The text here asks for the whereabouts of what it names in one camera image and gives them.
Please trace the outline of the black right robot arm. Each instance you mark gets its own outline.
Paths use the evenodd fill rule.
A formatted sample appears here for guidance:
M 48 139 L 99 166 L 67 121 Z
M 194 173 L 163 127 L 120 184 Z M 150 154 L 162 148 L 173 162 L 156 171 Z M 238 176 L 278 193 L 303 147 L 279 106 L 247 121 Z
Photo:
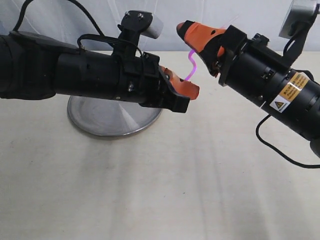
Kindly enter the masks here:
M 260 107 L 320 153 L 320 85 L 309 71 L 292 68 L 301 41 L 281 55 L 268 47 L 264 35 L 249 38 L 233 25 L 214 28 L 187 20 L 176 31 L 221 86 Z

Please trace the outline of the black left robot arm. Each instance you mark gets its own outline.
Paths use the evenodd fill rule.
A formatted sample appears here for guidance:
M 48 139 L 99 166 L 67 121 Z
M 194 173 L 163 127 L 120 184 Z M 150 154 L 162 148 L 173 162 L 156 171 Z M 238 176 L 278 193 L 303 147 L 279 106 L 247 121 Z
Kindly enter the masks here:
M 39 101 L 59 94 L 185 113 L 199 86 L 161 66 L 157 55 L 136 53 L 124 42 L 108 55 L 12 31 L 0 37 L 0 96 Z

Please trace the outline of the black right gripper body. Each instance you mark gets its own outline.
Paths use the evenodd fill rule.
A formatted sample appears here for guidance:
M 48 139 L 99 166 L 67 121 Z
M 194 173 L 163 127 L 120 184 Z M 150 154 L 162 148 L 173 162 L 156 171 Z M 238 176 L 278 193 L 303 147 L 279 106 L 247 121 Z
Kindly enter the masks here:
M 257 33 L 252 39 L 230 25 L 218 41 L 224 48 L 219 85 L 228 86 L 261 107 L 270 95 L 267 89 L 275 77 L 286 75 L 291 63 L 268 48 L 269 39 Z

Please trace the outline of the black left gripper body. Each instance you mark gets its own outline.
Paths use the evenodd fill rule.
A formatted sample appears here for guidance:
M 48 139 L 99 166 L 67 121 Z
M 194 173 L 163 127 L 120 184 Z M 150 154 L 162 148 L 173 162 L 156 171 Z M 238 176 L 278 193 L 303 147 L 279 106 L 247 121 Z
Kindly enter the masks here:
M 137 103 L 141 107 L 185 113 L 189 97 L 175 91 L 160 66 L 160 57 L 151 53 L 125 57 L 112 54 L 118 64 L 113 100 Z

